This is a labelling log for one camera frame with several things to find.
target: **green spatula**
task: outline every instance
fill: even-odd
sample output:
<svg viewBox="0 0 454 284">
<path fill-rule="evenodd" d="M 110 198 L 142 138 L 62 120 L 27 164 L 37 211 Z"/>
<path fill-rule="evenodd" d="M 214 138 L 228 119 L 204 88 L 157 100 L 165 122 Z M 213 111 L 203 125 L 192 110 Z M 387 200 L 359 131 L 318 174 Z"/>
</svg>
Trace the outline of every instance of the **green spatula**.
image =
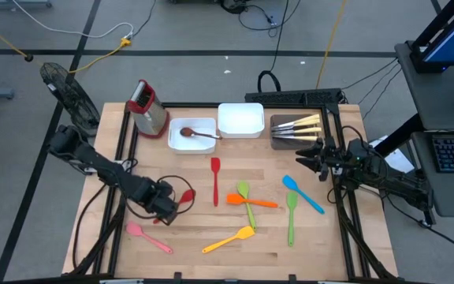
<svg viewBox="0 0 454 284">
<path fill-rule="evenodd" d="M 239 181 L 237 183 L 237 192 L 240 193 L 244 199 L 248 199 L 248 193 L 250 192 L 250 185 L 246 181 Z M 246 209 L 248 210 L 248 218 L 250 219 L 251 228 L 256 232 L 257 226 L 255 225 L 255 217 L 251 212 L 250 204 L 246 203 Z"/>
<path fill-rule="evenodd" d="M 290 209 L 290 220 L 288 221 L 288 246 L 293 246 L 293 210 L 297 207 L 297 193 L 287 193 L 287 205 Z"/>
</svg>

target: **white bowl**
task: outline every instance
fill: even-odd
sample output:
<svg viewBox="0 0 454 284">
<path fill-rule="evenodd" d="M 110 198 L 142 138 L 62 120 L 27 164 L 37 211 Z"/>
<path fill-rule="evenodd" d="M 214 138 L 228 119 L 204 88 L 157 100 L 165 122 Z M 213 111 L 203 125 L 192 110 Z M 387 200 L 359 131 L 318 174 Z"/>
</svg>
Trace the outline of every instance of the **white bowl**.
<svg viewBox="0 0 454 284">
<path fill-rule="evenodd" d="M 218 106 L 218 130 L 224 138 L 258 138 L 265 127 L 260 103 L 222 103 Z"/>
<path fill-rule="evenodd" d="M 169 123 L 167 144 L 177 154 L 211 154 L 217 143 L 215 139 L 203 136 L 185 137 L 180 134 L 184 127 L 198 133 L 217 135 L 217 122 L 214 118 L 174 118 Z"/>
</svg>

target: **blue spoon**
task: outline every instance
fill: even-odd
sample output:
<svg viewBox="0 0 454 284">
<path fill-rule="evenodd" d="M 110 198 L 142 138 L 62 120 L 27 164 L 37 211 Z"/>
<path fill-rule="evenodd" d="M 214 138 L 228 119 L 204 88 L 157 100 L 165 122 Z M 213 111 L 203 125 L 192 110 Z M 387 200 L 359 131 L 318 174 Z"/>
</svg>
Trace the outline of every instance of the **blue spoon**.
<svg viewBox="0 0 454 284">
<path fill-rule="evenodd" d="M 293 180 L 293 178 L 289 177 L 288 175 L 285 175 L 283 177 L 283 184 L 288 187 L 288 189 L 295 190 L 297 193 L 299 193 L 304 199 L 311 204 L 311 206 L 316 209 L 316 211 L 320 212 L 320 214 L 325 214 L 325 211 L 323 208 L 320 207 L 316 202 L 314 202 L 309 196 L 306 195 L 306 193 L 302 192 L 299 189 L 299 186 L 297 185 L 296 181 Z"/>
</svg>

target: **red spatula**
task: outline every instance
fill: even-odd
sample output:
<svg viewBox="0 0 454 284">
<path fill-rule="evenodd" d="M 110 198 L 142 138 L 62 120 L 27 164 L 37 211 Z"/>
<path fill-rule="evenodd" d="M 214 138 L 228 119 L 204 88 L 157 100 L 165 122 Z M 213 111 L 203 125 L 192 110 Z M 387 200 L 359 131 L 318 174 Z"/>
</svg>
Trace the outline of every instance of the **red spatula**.
<svg viewBox="0 0 454 284">
<path fill-rule="evenodd" d="M 211 158 L 211 170 L 214 172 L 214 191 L 213 191 L 213 204 L 218 206 L 218 171 L 220 170 L 220 159 Z"/>
<path fill-rule="evenodd" d="M 183 192 L 180 201 L 178 201 L 178 205 L 192 201 L 194 199 L 194 194 L 194 189 L 189 189 L 186 192 Z M 158 224 L 159 222 L 161 222 L 161 220 L 157 218 L 154 219 L 154 224 Z"/>
</svg>

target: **red handle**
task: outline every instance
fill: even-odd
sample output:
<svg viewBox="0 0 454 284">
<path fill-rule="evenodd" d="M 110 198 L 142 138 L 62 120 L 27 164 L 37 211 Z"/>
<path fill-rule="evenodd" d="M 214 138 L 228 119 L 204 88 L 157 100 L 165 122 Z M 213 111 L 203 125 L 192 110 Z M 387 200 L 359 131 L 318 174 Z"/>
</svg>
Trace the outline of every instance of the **red handle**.
<svg viewBox="0 0 454 284">
<path fill-rule="evenodd" d="M 214 173 L 213 204 L 214 204 L 215 207 L 218 206 L 218 181 L 217 181 L 217 173 Z"/>
</svg>

